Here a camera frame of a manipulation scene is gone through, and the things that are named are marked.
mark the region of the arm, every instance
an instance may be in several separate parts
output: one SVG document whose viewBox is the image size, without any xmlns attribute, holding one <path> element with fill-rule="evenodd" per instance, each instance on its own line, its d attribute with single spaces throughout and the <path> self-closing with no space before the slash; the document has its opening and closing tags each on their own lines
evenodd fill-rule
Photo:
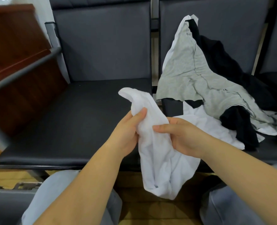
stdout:
<svg viewBox="0 0 277 225">
<path fill-rule="evenodd" d="M 176 150 L 204 160 L 267 224 L 277 225 L 277 169 L 183 119 L 168 119 L 154 131 L 170 133 Z"/>
<path fill-rule="evenodd" d="M 146 108 L 134 117 L 129 112 L 118 123 L 106 143 L 39 217 L 35 225 L 99 225 L 121 161 L 136 146 L 136 126 L 146 114 Z"/>
</svg>

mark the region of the chair leg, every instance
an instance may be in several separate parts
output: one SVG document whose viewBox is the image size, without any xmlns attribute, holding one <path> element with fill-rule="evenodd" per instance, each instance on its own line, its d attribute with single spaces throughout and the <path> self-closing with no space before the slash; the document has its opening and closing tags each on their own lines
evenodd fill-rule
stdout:
<svg viewBox="0 0 277 225">
<path fill-rule="evenodd" d="M 50 177 L 50 175 L 44 170 L 28 170 L 28 173 L 37 181 L 41 182 Z"/>
</svg>

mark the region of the light blue pants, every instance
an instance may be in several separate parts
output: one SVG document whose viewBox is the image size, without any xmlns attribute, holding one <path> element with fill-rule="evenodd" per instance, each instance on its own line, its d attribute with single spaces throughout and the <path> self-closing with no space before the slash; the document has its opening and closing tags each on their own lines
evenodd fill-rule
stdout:
<svg viewBox="0 0 277 225">
<path fill-rule="evenodd" d="M 47 178 L 37 190 L 28 209 L 24 212 L 22 224 L 32 225 L 65 188 L 67 188 L 79 172 L 79 170 L 64 170 Z M 121 209 L 122 200 L 112 190 L 100 225 L 118 225 Z"/>
<path fill-rule="evenodd" d="M 204 225 L 265 225 L 261 218 L 224 183 L 203 195 L 200 217 Z"/>
</svg>

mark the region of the wooden floor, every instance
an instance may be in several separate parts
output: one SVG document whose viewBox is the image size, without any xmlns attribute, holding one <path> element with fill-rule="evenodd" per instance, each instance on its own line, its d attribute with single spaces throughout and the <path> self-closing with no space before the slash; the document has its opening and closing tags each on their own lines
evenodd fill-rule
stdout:
<svg viewBox="0 0 277 225">
<path fill-rule="evenodd" d="M 196 199 L 206 174 L 196 173 L 174 201 L 162 199 L 143 188 L 141 173 L 120 172 L 114 189 L 123 200 L 120 225 L 201 225 Z M 36 182 L 26 171 L 0 170 L 0 186 L 12 189 L 18 182 Z"/>
</svg>

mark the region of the row of seats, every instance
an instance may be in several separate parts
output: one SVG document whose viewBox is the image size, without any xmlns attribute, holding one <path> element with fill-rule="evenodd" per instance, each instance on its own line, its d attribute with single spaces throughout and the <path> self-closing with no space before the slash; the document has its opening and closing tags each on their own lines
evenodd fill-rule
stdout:
<svg viewBox="0 0 277 225">
<path fill-rule="evenodd" d="M 159 74 L 180 21 L 192 14 L 199 18 L 200 34 L 222 41 L 226 52 L 251 74 L 268 2 L 159 0 Z M 11 139 L 0 155 L 2 169 L 83 168 L 130 110 L 118 90 L 131 87 L 152 93 L 150 0 L 50 3 L 71 83 L 40 120 Z M 277 18 L 266 53 L 261 54 L 261 76 L 277 72 Z M 182 114 L 181 102 L 162 103 L 167 116 Z M 277 163 L 275 138 L 267 136 L 250 154 Z M 123 159 L 121 170 L 140 170 L 137 147 Z M 202 162 L 199 171 L 210 170 Z"/>
</svg>

